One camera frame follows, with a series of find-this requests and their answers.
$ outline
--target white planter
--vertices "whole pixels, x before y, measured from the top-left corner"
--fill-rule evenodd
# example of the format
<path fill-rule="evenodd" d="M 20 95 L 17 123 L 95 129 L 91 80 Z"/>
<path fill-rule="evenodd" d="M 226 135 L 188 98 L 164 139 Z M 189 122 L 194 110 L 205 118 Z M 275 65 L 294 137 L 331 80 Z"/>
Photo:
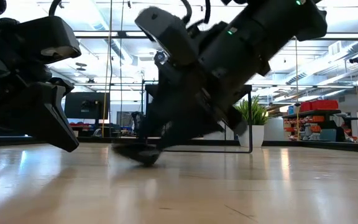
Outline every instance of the white planter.
<path fill-rule="evenodd" d="M 265 128 L 263 125 L 252 125 L 252 146 L 262 147 L 264 141 Z M 241 147 L 249 147 L 249 128 L 247 131 L 239 136 Z"/>

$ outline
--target red bin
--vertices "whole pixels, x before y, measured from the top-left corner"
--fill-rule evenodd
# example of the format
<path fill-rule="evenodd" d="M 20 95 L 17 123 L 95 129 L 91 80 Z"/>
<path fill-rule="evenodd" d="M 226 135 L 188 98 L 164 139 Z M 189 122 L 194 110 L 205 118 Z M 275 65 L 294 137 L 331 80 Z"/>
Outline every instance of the red bin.
<path fill-rule="evenodd" d="M 303 103 L 301 103 L 300 112 L 305 112 L 305 111 L 311 111 L 311 102 L 303 102 Z"/>
<path fill-rule="evenodd" d="M 315 100 L 311 102 L 311 110 L 338 110 L 336 100 Z"/>

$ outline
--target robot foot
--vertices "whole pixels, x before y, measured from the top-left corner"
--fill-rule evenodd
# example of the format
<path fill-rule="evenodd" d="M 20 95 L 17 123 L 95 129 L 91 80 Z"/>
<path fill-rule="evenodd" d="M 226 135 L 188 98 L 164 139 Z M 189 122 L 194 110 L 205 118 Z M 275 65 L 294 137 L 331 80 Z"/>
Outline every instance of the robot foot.
<path fill-rule="evenodd" d="M 128 159 L 140 162 L 144 166 L 152 166 L 160 157 L 161 150 L 147 144 L 119 144 L 112 147 L 113 151 Z"/>

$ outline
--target wooden floor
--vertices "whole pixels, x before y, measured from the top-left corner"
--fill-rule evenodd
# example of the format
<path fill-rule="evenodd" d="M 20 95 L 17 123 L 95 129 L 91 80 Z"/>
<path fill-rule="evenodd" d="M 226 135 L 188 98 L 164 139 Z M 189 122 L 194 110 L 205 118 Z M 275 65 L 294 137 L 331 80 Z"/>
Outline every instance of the wooden floor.
<path fill-rule="evenodd" d="M 358 223 L 358 153 L 166 152 L 144 169 L 107 144 L 0 147 L 0 223 Z"/>

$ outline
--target black metal stand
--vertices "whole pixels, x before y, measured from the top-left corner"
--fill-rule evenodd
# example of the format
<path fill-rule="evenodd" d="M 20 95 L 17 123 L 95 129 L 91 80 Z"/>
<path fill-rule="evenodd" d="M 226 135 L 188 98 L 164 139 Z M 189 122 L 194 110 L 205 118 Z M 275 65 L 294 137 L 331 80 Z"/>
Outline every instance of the black metal stand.
<path fill-rule="evenodd" d="M 144 95 L 144 80 L 142 80 L 142 99 L 140 100 L 142 105 L 142 109 L 141 109 L 142 114 L 143 114 L 143 95 Z"/>
<path fill-rule="evenodd" d="M 157 85 L 145 85 L 145 91 L 146 91 L 146 116 L 147 116 L 147 106 L 149 103 L 149 94 L 152 92 L 154 88 L 156 88 Z M 252 97 L 251 97 L 251 91 L 252 91 L 252 85 L 244 85 L 243 89 L 244 93 L 248 95 L 248 108 L 252 107 Z M 253 145 L 252 145 L 252 110 L 248 110 L 248 128 L 249 128 L 249 150 L 248 151 L 204 151 L 204 150 L 174 150 L 174 149 L 166 149 L 165 152 L 204 152 L 204 153 L 233 153 L 233 154 L 250 154 L 253 151 Z M 226 128 L 225 128 L 225 140 L 222 140 L 223 142 L 226 141 Z"/>

